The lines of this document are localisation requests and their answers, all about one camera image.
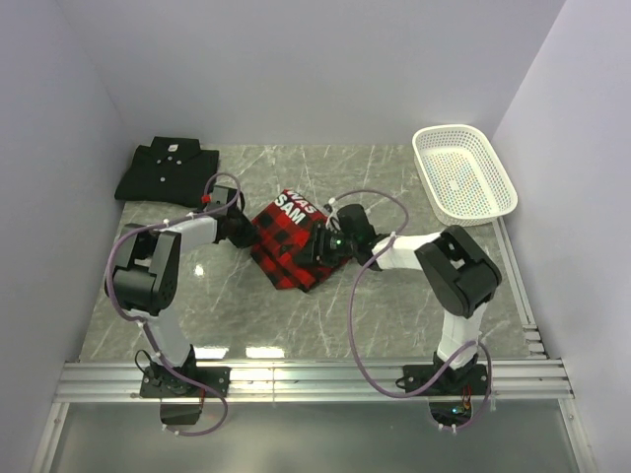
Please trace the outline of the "red black plaid shirt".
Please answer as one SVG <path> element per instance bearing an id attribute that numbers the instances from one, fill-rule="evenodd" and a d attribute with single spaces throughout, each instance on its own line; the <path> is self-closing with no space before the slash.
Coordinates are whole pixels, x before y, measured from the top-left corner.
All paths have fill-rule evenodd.
<path id="1" fill-rule="evenodd" d="M 308 293 L 349 261 L 327 267 L 301 256 L 313 227 L 324 224 L 325 216 L 296 190 L 284 189 L 252 222 L 259 240 L 250 255 L 276 290 Z"/>

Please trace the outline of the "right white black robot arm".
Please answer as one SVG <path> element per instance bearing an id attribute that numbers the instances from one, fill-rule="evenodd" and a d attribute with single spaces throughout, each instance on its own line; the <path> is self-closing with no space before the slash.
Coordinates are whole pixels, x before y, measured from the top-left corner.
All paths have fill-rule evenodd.
<path id="1" fill-rule="evenodd" d="M 434 380 L 445 393 L 466 386 L 477 362 L 482 317 L 502 283 L 498 266 L 460 226 L 422 236 L 379 234 L 364 207 L 342 207 L 329 225 L 317 223 L 298 264 L 333 268 L 347 258 L 373 271 L 418 270 L 444 309 Z"/>

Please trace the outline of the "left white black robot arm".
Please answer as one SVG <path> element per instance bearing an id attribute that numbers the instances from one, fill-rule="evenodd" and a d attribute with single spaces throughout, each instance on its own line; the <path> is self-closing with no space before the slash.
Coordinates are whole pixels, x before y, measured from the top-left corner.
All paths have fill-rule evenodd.
<path id="1" fill-rule="evenodd" d="M 202 195 L 201 207 L 182 218 L 125 225 L 108 257 L 105 293 L 122 318 L 140 326 L 154 351 L 144 377 L 175 396 L 189 395 L 202 383 L 194 349 L 171 309 L 180 257 L 224 239 L 236 248 L 252 246 L 256 228 L 244 209 L 239 189 L 216 184 Z"/>

